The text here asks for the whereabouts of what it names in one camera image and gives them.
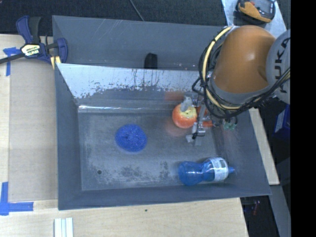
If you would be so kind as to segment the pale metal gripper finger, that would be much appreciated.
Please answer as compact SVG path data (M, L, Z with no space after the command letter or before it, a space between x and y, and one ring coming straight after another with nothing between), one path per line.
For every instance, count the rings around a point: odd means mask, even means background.
M201 146L202 139L205 136L205 130L197 130L192 134L186 135L186 141L194 146Z
M191 97L185 96L184 101L181 103L181 111L186 111L189 107L191 107L193 104L193 101Z

